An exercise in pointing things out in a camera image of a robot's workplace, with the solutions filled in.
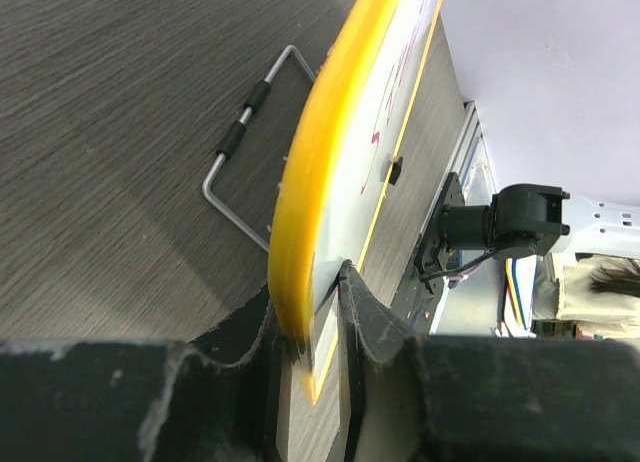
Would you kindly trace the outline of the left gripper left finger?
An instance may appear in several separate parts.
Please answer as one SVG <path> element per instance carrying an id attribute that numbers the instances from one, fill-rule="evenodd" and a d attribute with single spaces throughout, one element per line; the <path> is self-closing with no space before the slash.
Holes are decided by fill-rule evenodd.
<path id="1" fill-rule="evenodd" d="M 7 339 L 5 461 L 283 461 L 290 370 L 266 289 L 190 342 Z"/>

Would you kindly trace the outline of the whiteboard with orange frame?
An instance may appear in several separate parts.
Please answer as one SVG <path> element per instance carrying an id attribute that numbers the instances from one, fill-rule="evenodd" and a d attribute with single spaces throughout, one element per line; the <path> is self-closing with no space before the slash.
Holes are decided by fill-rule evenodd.
<path id="1" fill-rule="evenodd" d="M 301 113 L 279 184 L 268 288 L 300 386 L 321 393 L 344 262 L 361 265 L 443 0 L 356 0 Z"/>

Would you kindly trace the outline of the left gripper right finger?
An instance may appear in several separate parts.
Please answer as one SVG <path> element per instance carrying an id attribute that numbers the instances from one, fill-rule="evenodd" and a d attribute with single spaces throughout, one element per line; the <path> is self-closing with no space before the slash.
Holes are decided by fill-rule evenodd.
<path id="1" fill-rule="evenodd" d="M 639 354 L 610 341 L 423 335 L 337 278 L 346 461 L 635 461 Z"/>

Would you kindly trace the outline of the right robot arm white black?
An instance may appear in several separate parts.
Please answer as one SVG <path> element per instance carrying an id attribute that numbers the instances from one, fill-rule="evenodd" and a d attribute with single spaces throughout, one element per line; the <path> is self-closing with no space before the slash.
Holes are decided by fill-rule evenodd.
<path id="1" fill-rule="evenodd" d="M 431 293 L 436 281 L 481 262 L 548 253 L 639 257 L 639 209 L 572 195 L 560 187 L 516 184 L 488 205 L 465 203 L 458 174 L 447 175 L 414 266 Z"/>

